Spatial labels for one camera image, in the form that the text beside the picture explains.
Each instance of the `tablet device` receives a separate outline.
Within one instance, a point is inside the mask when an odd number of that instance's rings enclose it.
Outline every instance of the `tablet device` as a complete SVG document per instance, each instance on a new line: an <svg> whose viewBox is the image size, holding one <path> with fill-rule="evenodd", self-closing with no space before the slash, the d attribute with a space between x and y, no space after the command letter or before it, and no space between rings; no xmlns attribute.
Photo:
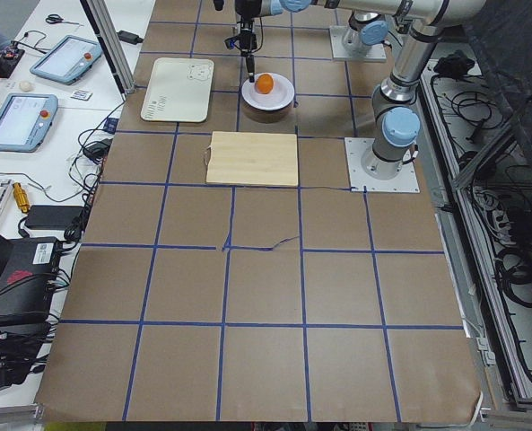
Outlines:
<svg viewBox="0 0 532 431"><path fill-rule="evenodd" d="M65 36L31 67L31 73L61 84L72 84L102 55L98 42Z"/></svg>
<svg viewBox="0 0 532 431"><path fill-rule="evenodd" d="M0 151L36 150L57 109L58 99L53 94L10 93L0 109Z"/></svg>

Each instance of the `gray floor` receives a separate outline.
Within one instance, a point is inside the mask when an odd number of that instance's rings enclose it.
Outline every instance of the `gray floor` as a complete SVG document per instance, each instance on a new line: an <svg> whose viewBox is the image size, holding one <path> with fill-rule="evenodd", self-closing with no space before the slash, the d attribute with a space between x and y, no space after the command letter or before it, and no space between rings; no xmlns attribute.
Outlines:
<svg viewBox="0 0 532 431"><path fill-rule="evenodd" d="M0 32L14 39L39 0L0 0Z"/></svg>

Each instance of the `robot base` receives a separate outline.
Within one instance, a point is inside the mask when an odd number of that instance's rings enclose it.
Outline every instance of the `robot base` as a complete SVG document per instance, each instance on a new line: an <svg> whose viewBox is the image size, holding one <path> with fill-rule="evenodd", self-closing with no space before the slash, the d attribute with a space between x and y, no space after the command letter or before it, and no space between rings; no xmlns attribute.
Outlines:
<svg viewBox="0 0 532 431"><path fill-rule="evenodd" d="M388 58L385 55L385 49L381 43L373 45L367 52L363 53L346 49L342 42L346 31L347 27L345 26L332 25L329 27L331 50L334 60L365 61L368 63L385 63L387 61Z"/></svg>
<svg viewBox="0 0 532 431"><path fill-rule="evenodd" d="M352 191L384 191L389 193L419 193L419 184L412 163L402 166L399 174L391 180L379 180L369 175L362 167L362 157L365 150L373 145L374 139L353 138L345 139L347 154L347 168L349 170L349 184ZM410 157L407 152L404 160Z"/></svg>

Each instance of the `blue joint cap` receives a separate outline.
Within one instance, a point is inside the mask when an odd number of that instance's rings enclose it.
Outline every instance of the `blue joint cap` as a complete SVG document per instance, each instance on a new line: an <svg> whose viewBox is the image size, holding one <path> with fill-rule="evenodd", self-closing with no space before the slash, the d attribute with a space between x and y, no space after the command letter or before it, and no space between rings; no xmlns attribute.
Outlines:
<svg viewBox="0 0 532 431"><path fill-rule="evenodd" d="M359 37L364 45L377 45L388 36L389 26L385 21L374 21L367 24L360 31Z"/></svg>
<svg viewBox="0 0 532 431"><path fill-rule="evenodd" d="M283 13L283 7L280 0L271 0L269 12L272 14L272 16L281 15Z"/></svg>
<svg viewBox="0 0 532 431"><path fill-rule="evenodd" d="M421 121L409 108L394 108L385 114L381 128L383 136L390 144L397 148L406 148L417 138Z"/></svg>
<svg viewBox="0 0 532 431"><path fill-rule="evenodd" d="M282 7L289 12L301 12L308 8L311 0L280 0Z"/></svg>

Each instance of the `tiled table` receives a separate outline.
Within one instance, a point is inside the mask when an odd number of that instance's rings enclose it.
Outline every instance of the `tiled table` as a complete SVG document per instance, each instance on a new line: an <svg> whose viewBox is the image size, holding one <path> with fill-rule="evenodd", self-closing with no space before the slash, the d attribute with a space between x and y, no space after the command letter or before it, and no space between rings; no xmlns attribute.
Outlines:
<svg viewBox="0 0 532 431"><path fill-rule="evenodd" d="M256 112L228 3L154 8L37 401L49 420L468 422L479 390L423 177L349 190L343 137L373 136L391 62L331 61L347 13L266 18L257 71L297 95ZM206 122L140 119L158 57L215 62ZM297 133L300 186L206 185L214 130Z"/></svg>

